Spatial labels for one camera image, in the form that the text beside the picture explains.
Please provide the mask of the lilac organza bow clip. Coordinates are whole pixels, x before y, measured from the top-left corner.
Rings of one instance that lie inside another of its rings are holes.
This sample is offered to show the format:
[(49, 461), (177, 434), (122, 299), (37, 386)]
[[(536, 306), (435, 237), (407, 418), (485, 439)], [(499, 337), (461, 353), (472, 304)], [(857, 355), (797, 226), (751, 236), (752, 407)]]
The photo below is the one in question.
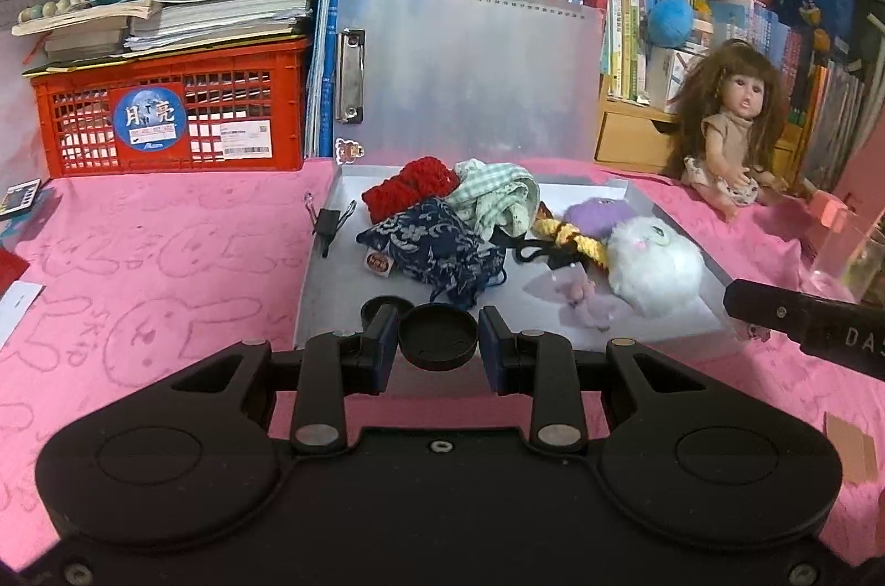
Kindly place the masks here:
[(633, 309), (620, 297), (598, 289), (582, 265), (570, 264), (529, 280), (523, 290), (537, 300), (560, 306), (560, 324), (609, 331)]

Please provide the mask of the black elastic hair band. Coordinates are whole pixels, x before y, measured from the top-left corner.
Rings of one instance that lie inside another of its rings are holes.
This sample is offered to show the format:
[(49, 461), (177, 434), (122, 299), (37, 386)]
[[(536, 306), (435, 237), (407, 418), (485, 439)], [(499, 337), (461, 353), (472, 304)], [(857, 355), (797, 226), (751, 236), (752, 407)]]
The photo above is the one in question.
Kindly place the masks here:
[(584, 268), (590, 265), (590, 258), (582, 255), (576, 246), (558, 246), (555, 241), (527, 238), (525, 235), (512, 237), (502, 231), (499, 226), (493, 229), (491, 243), (502, 247), (502, 249), (510, 250), (518, 264), (544, 261), (550, 270), (558, 270), (558, 268), (573, 264), (582, 265)]

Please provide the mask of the yellow red crochet band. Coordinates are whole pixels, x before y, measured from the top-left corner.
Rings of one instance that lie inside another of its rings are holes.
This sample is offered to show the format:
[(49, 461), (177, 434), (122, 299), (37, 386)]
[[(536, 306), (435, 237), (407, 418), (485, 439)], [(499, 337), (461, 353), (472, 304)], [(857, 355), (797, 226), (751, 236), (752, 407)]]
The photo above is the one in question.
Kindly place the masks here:
[(567, 220), (557, 219), (545, 203), (540, 203), (537, 208), (531, 232), (542, 241), (549, 241), (565, 252), (585, 258), (600, 270), (609, 270), (606, 244), (590, 235), (585, 235), (581, 229)]

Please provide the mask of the white fluffy scrunchie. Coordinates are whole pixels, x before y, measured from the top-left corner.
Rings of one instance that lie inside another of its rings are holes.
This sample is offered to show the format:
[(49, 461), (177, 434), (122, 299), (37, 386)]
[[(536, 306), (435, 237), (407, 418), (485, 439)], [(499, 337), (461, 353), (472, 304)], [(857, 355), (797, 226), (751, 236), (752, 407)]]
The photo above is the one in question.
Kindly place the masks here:
[(702, 250), (662, 219), (636, 216), (607, 239), (607, 281), (612, 294), (642, 316), (663, 318), (699, 295)]

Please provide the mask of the navy floral fabric scrunchie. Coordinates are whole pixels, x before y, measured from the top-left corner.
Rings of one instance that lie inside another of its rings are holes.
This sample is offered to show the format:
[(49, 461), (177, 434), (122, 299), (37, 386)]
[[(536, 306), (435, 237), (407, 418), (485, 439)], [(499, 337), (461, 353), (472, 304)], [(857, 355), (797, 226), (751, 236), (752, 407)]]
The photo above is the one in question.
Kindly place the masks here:
[(429, 301), (445, 298), (458, 309), (472, 309), (483, 292), (507, 280), (506, 249), (483, 240), (441, 198), (424, 199), (359, 232), (356, 241), (428, 285)]

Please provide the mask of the purple fluffy scrunchie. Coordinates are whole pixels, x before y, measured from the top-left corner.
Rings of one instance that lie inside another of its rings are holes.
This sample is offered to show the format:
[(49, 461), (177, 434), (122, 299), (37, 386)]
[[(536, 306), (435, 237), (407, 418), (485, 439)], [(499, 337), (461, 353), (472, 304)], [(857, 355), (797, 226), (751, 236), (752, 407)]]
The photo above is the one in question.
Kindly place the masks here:
[(586, 237), (606, 241), (613, 229), (636, 216), (636, 211), (621, 199), (590, 198), (583, 203), (570, 205), (564, 211), (563, 220), (579, 229)]

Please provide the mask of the green checkered scrunchie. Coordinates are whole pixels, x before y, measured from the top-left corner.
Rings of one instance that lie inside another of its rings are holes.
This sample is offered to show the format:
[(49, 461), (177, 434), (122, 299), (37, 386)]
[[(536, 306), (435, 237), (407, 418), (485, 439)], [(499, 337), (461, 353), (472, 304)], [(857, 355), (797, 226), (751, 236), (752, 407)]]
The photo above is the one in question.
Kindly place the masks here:
[(456, 163), (457, 188), (445, 202), (485, 240), (499, 228), (520, 237), (533, 226), (540, 205), (539, 183), (516, 163), (484, 163), (468, 159)]

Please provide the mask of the red crochet scrunchie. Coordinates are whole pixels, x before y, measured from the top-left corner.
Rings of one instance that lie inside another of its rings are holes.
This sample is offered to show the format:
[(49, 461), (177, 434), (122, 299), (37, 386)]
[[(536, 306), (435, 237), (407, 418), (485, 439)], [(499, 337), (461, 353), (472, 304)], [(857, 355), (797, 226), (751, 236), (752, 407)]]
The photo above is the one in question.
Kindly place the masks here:
[(362, 195), (371, 224), (379, 224), (428, 198), (449, 196), (459, 186), (456, 172), (435, 156), (411, 160), (398, 174)]

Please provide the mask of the clear glass mug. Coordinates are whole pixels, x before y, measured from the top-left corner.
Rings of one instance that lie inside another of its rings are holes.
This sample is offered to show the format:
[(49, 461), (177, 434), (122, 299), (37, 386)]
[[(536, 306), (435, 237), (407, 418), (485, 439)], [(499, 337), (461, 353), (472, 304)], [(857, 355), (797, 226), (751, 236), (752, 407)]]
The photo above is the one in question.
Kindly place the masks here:
[(857, 213), (841, 210), (804, 277), (807, 294), (859, 303), (883, 265), (883, 232)]

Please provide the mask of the pink house-shaped stand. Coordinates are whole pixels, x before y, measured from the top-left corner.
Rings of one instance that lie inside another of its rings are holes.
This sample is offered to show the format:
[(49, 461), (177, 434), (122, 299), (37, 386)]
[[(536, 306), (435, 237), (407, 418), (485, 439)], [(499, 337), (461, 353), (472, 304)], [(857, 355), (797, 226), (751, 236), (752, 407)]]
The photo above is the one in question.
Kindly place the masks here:
[(826, 192), (811, 191), (809, 210), (813, 225), (830, 229), (837, 217), (850, 211), (860, 219), (862, 228), (876, 225), (885, 207), (885, 125), (883, 114), (877, 117), (872, 133), (847, 161), (837, 186)]

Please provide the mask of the black binder clip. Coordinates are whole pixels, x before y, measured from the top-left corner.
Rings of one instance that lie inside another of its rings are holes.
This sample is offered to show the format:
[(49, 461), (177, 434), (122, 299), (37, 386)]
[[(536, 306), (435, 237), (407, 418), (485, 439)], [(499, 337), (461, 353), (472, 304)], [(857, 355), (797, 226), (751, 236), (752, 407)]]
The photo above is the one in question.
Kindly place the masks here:
[(341, 231), (343, 225), (346, 224), (346, 220), (356, 211), (357, 201), (356, 199), (351, 199), (343, 211), (318, 208), (316, 207), (314, 193), (306, 192), (303, 197), (303, 204), (305, 204), (306, 211), (309, 214), (312, 234), (318, 240), (320, 254), (323, 258), (327, 258), (337, 233)]

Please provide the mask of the wooden drawer organizer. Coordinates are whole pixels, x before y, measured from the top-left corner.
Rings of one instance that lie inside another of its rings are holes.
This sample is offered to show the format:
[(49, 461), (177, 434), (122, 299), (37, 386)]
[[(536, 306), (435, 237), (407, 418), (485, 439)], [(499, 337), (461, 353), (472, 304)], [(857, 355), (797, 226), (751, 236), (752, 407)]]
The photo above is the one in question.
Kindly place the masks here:
[(674, 114), (615, 96), (611, 78), (600, 78), (594, 162), (615, 171), (679, 177), (681, 123)]

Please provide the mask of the brown-haired baby doll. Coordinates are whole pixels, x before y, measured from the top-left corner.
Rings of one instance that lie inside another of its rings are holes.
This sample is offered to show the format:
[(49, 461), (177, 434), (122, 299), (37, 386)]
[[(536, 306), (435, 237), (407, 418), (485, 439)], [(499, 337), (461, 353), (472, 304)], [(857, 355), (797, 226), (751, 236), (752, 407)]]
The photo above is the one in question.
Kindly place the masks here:
[(786, 120), (782, 80), (758, 49), (745, 40), (723, 42), (689, 70), (674, 104), (681, 181), (721, 220), (786, 192), (773, 171)]

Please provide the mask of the blue cardboard box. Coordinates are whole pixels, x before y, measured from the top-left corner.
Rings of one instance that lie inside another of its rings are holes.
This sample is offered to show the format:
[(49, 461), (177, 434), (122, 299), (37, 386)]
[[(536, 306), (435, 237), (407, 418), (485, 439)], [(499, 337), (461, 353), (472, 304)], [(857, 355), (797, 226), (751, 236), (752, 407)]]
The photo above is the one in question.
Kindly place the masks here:
[(774, 0), (773, 6), (783, 24), (809, 30), (818, 53), (847, 60), (855, 0)]

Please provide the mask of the blue pompom ball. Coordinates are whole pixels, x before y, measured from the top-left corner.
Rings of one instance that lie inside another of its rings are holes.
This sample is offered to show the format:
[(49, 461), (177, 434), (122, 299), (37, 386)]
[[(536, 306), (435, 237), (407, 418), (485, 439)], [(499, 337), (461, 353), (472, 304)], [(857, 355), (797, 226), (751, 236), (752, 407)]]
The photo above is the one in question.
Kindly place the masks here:
[(648, 11), (645, 39), (660, 48), (681, 48), (690, 37), (693, 21), (689, 0), (660, 0)]

